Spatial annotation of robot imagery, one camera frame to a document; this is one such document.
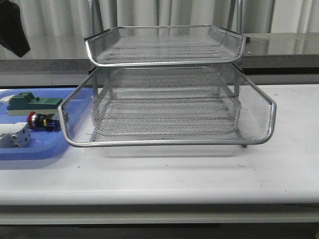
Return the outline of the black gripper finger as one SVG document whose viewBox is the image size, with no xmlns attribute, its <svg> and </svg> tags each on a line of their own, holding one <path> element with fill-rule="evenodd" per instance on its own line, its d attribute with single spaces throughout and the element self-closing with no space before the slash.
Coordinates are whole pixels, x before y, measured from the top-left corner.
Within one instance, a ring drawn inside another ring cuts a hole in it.
<svg viewBox="0 0 319 239">
<path fill-rule="evenodd" d="M 0 1 L 0 44 L 18 57 L 30 51 L 21 23 L 20 8 L 9 0 Z"/>
</svg>

